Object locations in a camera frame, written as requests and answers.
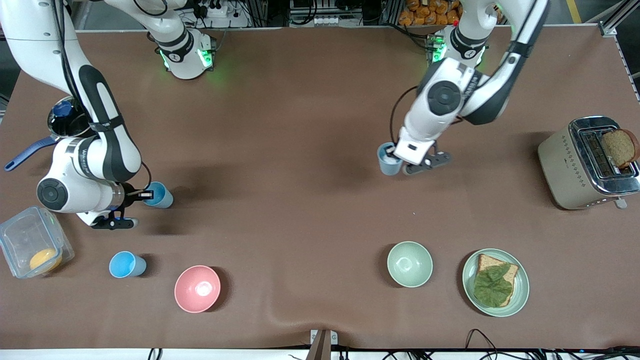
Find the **light blue plastic cup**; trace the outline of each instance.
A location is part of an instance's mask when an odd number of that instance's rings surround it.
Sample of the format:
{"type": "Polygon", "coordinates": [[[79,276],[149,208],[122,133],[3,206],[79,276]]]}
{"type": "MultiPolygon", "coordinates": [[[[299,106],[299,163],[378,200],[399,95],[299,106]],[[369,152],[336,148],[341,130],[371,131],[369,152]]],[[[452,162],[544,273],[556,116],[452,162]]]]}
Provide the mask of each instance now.
{"type": "Polygon", "coordinates": [[[382,174],[388,176],[396,175],[402,168],[402,160],[387,155],[387,152],[385,151],[386,148],[393,145],[394,143],[392,142],[385,142],[378,147],[378,163],[380,164],[380,171],[382,171],[382,174]]]}
{"type": "Polygon", "coordinates": [[[139,276],[147,269],[147,262],[129,251],[121,251],[115,254],[109,262],[109,272],[113,277],[139,276]]]}
{"type": "Polygon", "coordinates": [[[173,204],[173,195],[169,192],[169,189],[163,183],[154,181],[149,184],[147,190],[153,190],[154,198],[151,200],[144,200],[143,202],[154,208],[166,209],[173,204]]]}

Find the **clear food container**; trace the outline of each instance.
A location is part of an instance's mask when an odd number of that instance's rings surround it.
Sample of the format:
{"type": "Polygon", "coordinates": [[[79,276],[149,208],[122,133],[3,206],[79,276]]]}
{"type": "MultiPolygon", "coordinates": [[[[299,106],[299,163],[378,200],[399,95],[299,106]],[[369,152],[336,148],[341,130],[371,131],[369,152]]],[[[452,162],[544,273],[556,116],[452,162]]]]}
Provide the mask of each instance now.
{"type": "Polygon", "coordinates": [[[4,258],[18,279],[46,273],[74,257],[58,219],[36,206],[0,225],[0,236],[4,258]]]}

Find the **spinach leaf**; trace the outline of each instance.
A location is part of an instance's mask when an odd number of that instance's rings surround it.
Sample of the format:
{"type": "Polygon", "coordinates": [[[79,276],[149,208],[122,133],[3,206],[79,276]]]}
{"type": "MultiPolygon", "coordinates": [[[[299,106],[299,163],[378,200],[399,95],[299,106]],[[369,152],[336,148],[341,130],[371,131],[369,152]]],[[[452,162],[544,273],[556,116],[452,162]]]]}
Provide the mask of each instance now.
{"type": "Polygon", "coordinates": [[[488,307],[499,307],[507,300],[513,291],[513,286],[503,276],[510,267],[509,263],[489,266],[476,275],[474,296],[480,303],[488,307]]]}

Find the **brown tabletop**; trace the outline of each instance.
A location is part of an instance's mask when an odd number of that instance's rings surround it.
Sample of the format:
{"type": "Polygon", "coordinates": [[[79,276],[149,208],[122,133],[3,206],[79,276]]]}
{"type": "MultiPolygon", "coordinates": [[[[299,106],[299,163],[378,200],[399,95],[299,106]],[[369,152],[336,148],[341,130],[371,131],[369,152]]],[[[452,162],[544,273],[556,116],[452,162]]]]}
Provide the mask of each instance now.
{"type": "MultiPolygon", "coordinates": [[[[414,177],[382,175],[375,155],[394,101],[426,69],[393,29],[229,32],[215,71],[192,81],[165,72],[142,33],[80,39],[175,204],[132,206],[140,226],[130,231],[58,215],[76,257],[38,279],[0,265],[0,347],[282,347],[308,343],[317,328],[366,348],[459,348],[474,327],[498,347],[639,342],[640,197],[625,211],[561,211],[536,155],[577,117],[604,114],[640,131],[616,42],[596,27],[545,28],[503,116],[447,130],[440,147],[454,161],[414,177]],[[433,256],[420,288],[398,288],[385,270],[405,240],[433,256]],[[464,260],[487,247],[527,270],[531,295],[515,316],[481,314],[461,288],[464,260]],[[121,250],[144,254],[143,277],[109,275],[121,250]],[[173,285],[197,264],[214,267],[225,288],[211,312],[192,315],[173,285]]],[[[508,39],[507,28],[493,32],[483,69],[508,39]]],[[[47,134],[61,97],[20,75],[0,163],[47,134]]],[[[38,204],[50,164],[49,149],[0,174],[0,221],[38,204]]],[[[132,183],[146,180],[141,171],[132,183]]]]}

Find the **blue pan handle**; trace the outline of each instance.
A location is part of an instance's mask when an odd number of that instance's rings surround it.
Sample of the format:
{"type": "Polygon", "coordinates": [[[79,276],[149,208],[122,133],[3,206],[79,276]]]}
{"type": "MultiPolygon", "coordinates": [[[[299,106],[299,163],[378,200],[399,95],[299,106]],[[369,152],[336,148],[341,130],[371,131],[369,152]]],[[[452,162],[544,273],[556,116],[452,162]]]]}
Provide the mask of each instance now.
{"type": "Polygon", "coordinates": [[[27,160],[31,155],[35,154],[36,151],[42,149],[43,147],[54,145],[56,142],[58,142],[56,139],[54,139],[51,136],[47,136],[46,138],[40,139],[35,143],[32,143],[31,145],[29,145],[28,148],[24,149],[24,151],[22,151],[15,158],[13,158],[13,160],[9,161],[4,166],[4,171],[11,171],[17,168],[21,163],[27,160]]]}

